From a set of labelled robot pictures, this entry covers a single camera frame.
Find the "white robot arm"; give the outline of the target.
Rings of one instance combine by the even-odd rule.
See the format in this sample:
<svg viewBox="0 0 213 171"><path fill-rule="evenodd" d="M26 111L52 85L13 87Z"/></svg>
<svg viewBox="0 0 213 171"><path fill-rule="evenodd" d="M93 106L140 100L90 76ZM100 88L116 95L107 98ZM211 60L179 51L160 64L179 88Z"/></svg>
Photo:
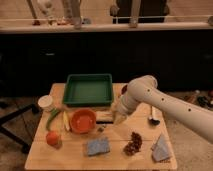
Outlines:
<svg viewBox="0 0 213 171"><path fill-rule="evenodd" d="M155 77L145 75L131 80L127 91L120 96L114 112L114 123L120 124L132 115L142 102L169 114L188 129L213 144L213 112L157 89Z"/></svg>

